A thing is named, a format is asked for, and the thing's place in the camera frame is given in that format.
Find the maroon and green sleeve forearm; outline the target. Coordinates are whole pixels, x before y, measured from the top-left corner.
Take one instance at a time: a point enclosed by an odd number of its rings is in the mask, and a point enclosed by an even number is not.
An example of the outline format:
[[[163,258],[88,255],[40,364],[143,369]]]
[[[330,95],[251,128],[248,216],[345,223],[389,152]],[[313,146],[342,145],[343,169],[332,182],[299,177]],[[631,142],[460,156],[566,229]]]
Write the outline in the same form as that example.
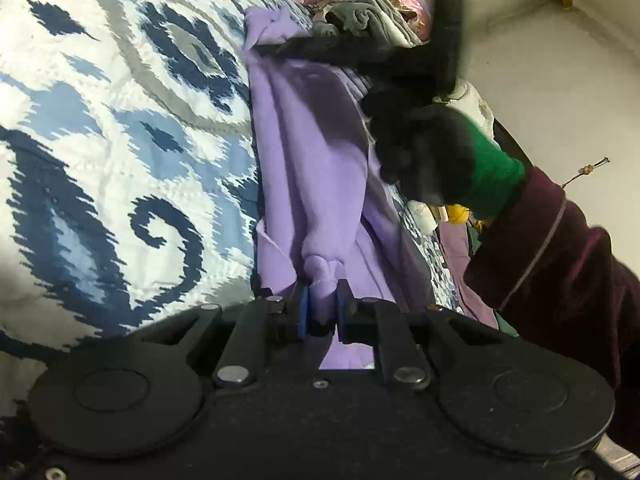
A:
[[[490,222],[466,282],[525,340],[590,366],[618,396],[638,396],[639,280],[608,232],[469,120],[452,130],[473,167],[460,202]]]

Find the black gloved right hand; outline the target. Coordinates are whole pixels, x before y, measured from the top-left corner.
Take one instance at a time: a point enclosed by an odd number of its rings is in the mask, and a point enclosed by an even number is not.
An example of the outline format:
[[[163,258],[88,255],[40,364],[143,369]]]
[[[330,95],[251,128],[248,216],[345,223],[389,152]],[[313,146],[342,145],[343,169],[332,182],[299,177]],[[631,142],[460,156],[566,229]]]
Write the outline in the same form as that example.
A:
[[[460,204],[472,188],[483,133],[469,118],[444,104],[405,112],[378,113],[370,131],[381,177],[409,200]]]

